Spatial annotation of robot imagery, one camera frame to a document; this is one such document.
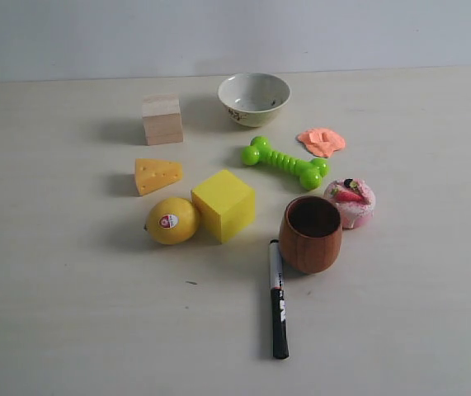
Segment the orange slime blob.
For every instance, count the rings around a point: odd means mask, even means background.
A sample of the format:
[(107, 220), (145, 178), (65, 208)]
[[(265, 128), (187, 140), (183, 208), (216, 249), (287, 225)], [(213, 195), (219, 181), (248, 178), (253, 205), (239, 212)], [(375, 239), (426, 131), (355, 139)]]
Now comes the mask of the orange slime blob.
[(334, 152), (343, 150), (346, 141), (337, 132), (329, 128), (312, 128), (296, 136), (313, 156), (330, 158)]

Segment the yellow foam cube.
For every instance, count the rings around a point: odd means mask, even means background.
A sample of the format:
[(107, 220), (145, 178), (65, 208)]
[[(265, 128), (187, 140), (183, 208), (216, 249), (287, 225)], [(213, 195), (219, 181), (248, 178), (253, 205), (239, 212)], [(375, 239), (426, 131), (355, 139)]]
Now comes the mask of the yellow foam cube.
[(221, 170), (191, 189), (205, 228), (226, 243), (255, 219), (255, 190), (229, 170)]

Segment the yellow lemon with sticker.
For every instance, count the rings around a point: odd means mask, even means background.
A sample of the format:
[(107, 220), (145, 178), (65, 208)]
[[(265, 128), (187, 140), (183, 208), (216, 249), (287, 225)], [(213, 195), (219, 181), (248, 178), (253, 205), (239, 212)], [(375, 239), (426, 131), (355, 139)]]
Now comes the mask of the yellow lemon with sticker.
[(191, 238), (200, 225), (200, 213), (187, 199), (169, 197), (148, 213), (144, 230), (158, 243), (174, 245)]

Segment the green toy dog bone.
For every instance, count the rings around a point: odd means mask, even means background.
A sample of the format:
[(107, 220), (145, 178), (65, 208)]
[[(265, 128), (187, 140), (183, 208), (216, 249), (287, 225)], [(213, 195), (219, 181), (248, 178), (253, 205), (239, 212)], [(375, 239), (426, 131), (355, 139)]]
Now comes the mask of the green toy dog bone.
[(269, 139), (264, 136), (254, 137), (251, 143), (242, 149), (240, 157), (245, 166), (252, 167), (263, 163), (295, 176), (306, 191), (319, 188), (329, 172), (326, 159), (313, 158), (305, 161), (292, 157), (273, 149)]

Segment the brown wooden cup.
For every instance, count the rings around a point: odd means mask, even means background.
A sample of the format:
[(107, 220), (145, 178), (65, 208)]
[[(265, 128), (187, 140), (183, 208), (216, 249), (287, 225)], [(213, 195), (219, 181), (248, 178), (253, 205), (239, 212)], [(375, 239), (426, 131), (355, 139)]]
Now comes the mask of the brown wooden cup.
[(320, 196), (301, 196), (285, 208), (279, 232), (280, 254), (304, 274), (327, 270), (337, 259), (342, 241), (338, 208)]

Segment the yellow toy cheese wedge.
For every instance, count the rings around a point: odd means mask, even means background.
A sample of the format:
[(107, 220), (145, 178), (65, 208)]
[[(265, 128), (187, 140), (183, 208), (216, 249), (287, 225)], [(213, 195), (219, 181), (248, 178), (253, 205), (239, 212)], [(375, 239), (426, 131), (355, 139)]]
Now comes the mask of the yellow toy cheese wedge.
[(140, 196), (178, 182), (182, 177), (180, 163), (151, 158), (135, 159), (134, 181)]

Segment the white floral ceramic bowl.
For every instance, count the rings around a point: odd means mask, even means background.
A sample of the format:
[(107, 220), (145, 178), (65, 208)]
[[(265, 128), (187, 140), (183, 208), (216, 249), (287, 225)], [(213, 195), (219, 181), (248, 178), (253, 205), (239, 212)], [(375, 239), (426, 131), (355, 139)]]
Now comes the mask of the white floral ceramic bowl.
[(236, 123), (259, 128), (269, 124), (290, 99), (290, 85), (267, 73), (237, 73), (222, 81), (217, 97)]

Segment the light wooden cube block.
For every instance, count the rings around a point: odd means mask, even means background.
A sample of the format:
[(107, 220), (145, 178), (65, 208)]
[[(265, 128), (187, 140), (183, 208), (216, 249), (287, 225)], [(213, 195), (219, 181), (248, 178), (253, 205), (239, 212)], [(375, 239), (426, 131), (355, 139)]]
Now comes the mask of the light wooden cube block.
[(176, 94), (147, 96), (142, 101), (142, 121), (147, 145), (181, 143), (181, 108)]

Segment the pink toy strawberry cake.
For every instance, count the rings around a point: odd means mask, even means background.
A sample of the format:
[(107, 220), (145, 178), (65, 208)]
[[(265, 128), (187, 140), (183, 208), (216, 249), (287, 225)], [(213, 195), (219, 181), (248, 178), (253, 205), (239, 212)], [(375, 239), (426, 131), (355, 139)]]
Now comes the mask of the pink toy strawberry cake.
[(358, 229), (374, 217), (376, 197), (362, 179), (332, 181), (325, 189), (323, 197), (337, 207), (344, 229)]

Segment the black and white marker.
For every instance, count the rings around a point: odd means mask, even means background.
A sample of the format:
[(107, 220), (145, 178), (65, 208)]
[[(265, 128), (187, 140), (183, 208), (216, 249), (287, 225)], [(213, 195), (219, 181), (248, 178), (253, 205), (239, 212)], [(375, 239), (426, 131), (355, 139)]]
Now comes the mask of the black and white marker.
[(270, 266), (270, 297), (272, 326), (272, 355), (284, 360), (289, 357), (287, 342), (283, 261), (279, 250), (279, 240), (272, 239), (268, 245)]

